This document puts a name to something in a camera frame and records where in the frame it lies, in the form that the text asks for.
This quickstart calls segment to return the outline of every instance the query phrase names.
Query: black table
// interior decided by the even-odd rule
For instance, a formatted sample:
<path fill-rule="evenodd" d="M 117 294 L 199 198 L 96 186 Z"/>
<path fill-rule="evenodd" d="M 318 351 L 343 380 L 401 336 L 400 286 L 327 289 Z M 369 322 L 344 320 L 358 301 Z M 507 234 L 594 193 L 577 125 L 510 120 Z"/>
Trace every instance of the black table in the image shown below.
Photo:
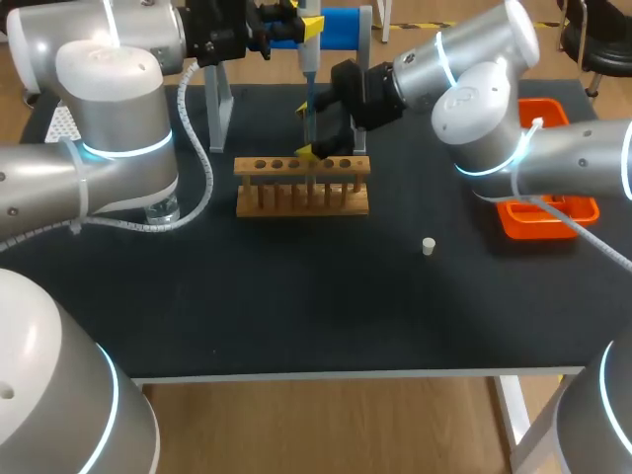
<path fill-rule="evenodd" d="M 578 367 L 627 323 L 629 275 L 579 240 L 510 241 L 494 207 L 459 180 L 428 116 L 369 134 L 369 217 L 237 219 L 233 158 L 291 155 L 304 88 L 233 91 L 226 152 L 211 157 L 215 191 L 197 221 L 165 235 L 58 229 L 0 255 L 130 376 Z M 523 81 L 520 92 L 559 100 L 571 121 L 595 117 L 579 82 Z M 173 89 L 168 97 L 186 212 L 203 177 Z M 189 103 L 208 143 L 202 88 Z M 43 140 L 55 104 L 40 100 L 23 141 Z M 629 203 L 598 204 L 592 229 L 632 255 Z M 437 241 L 430 258 L 427 236 Z"/>

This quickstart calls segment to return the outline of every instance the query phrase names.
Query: cable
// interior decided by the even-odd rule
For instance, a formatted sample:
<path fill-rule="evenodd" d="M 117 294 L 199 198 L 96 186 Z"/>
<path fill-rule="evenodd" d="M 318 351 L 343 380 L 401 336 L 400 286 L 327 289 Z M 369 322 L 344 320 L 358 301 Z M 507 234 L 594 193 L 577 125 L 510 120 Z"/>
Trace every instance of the cable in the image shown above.
<path fill-rule="evenodd" d="M 186 95 L 187 95 L 187 87 L 191 82 L 194 74 L 199 71 L 199 65 L 197 62 L 192 63 L 185 74 L 183 75 L 180 83 L 178 85 L 178 114 L 180 115 L 180 121 L 182 122 L 183 128 L 185 129 L 185 133 L 187 137 L 191 141 L 194 150 L 196 151 L 197 157 L 204 169 L 204 174 L 206 177 L 206 184 L 204 188 L 204 194 L 201 197 L 201 200 L 197 204 L 196 208 L 192 210 L 187 216 L 182 219 L 173 222 L 171 224 L 161 224 L 161 225 L 153 225 L 153 224 L 139 224 L 136 222 L 127 222 L 124 220 L 110 219 L 107 217 L 87 217 L 82 220 L 64 220 L 63 222 L 58 222 L 56 224 L 47 225 L 40 229 L 36 229 L 33 231 L 26 232 L 22 235 L 18 235 L 16 237 L 11 237 L 7 239 L 5 242 L 0 243 L 0 252 L 4 252 L 5 250 L 24 242 L 31 237 L 35 237 L 36 235 L 40 235 L 43 232 L 47 232 L 48 230 L 56 229 L 63 226 L 73 225 L 73 224 L 93 224 L 93 225 L 105 225 L 108 227 L 115 227 L 118 229 L 132 230 L 135 232 L 149 232 L 149 233 L 158 233 L 158 232 L 169 232 L 171 230 L 179 229 L 195 218 L 197 218 L 206 208 L 208 203 L 210 202 L 210 198 L 213 193 L 213 170 L 210 166 L 210 162 L 208 161 L 208 157 L 206 156 L 206 152 L 204 151 L 204 147 L 199 142 L 198 136 L 194 131 L 193 126 L 191 125 L 191 121 L 189 120 L 189 114 L 187 113 L 187 104 L 186 104 Z"/>
<path fill-rule="evenodd" d="M 534 133 L 536 131 L 536 129 L 537 129 L 536 128 L 536 123 L 534 121 L 533 128 L 531 129 L 530 132 Z M 586 229 L 582 225 L 580 225 L 577 222 L 575 222 L 571 217 L 566 215 L 561 210 L 556 209 L 552 205 L 547 204 L 541 198 L 539 198 L 539 197 L 524 197 L 524 196 L 522 196 L 520 194 L 519 188 L 518 188 L 518 182 L 517 182 L 517 175 L 518 175 L 518 171 L 519 171 L 519 168 L 520 168 L 520 162 L 522 161 L 522 158 L 523 157 L 519 157 L 517 160 L 515 160 L 513 162 L 513 166 L 512 166 L 511 182 L 512 182 L 513 197 L 516 198 L 519 201 L 522 201 L 522 202 L 535 204 L 539 208 L 544 210 L 545 212 L 548 212 L 552 216 L 557 217 L 562 222 L 564 222 L 566 225 L 568 225 L 573 230 L 575 230 L 579 235 L 584 237 L 590 244 L 592 244 L 598 250 L 600 250 L 607 258 L 609 258 L 610 260 L 612 260 L 613 262 L 615 262 L 616 264 L 621 266 L 623 269 L 627 270 L 629 273 L 632 274 L 632 262 L 629 259 L 627 259 L 625 256 L 623 256 L 620 253 L 618 253 L 616 250 L 614 250 L 608 244 L 603 242 L 601 239 L 599 239 L 596 235 L 594 235 L 588 229 Z"/>

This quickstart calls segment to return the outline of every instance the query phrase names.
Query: metal table frame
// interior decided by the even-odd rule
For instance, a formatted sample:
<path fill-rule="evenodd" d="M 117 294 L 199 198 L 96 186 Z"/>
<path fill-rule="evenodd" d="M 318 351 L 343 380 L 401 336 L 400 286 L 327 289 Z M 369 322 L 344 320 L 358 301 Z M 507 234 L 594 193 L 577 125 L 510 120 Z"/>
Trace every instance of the metal table frame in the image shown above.
<path fill-rule="evenodd" d="M 563 474 L 570 474 L 561 453 L 556 435 L 556 412 L 559 399 L 583 367 L 542 368 L 480 368 L 451 370 L 368 370 L 351 372 L 296 372 L 256 373 L 238 375 L 201 375 L 192 377 L 134 378 L 142 387 L 146 384 L 209 383 L 209 382 L 254 382 L 278 380 L 347 380 L 387 378 L 432 378 L 432 377 L 494 377 L 496 393 L 501 405 L 503 424 L 510 446 L 510 464 L 513 474 L 537 472 L 547 456 L 554 452 Z M 529 419 L 519 377 L 522 375 L 565 375 L 537 419 Z"/>

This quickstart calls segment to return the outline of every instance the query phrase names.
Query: small white cap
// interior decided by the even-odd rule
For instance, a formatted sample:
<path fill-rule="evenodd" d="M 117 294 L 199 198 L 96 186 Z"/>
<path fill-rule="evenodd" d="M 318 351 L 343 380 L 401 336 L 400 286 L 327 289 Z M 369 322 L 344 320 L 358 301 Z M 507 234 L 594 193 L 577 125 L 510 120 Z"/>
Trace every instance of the small white cap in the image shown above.
<path fill-rule="evenodd" d="M 422 241 L 422 249 L 424 251 L 424 255 L 432 255 L 433 251 L 435 250 L 435 245 L 435 239 L 433 239 L 432 237 L 426 237 Z"/>

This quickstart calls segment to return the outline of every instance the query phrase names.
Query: white perforated board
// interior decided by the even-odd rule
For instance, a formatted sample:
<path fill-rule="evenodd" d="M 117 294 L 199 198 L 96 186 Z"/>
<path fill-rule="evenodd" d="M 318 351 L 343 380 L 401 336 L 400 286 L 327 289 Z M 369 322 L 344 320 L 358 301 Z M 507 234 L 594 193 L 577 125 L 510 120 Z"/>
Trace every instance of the white perforated board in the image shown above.
<path fill-rule="evenodd" d="M 65 106 L 57 106 L 50 120 L 45 142 L 56 143 L 62 136 L 67 136 L 71 140 L 81 138 L 75 120 L 72 118 L 68 108 Z"/>

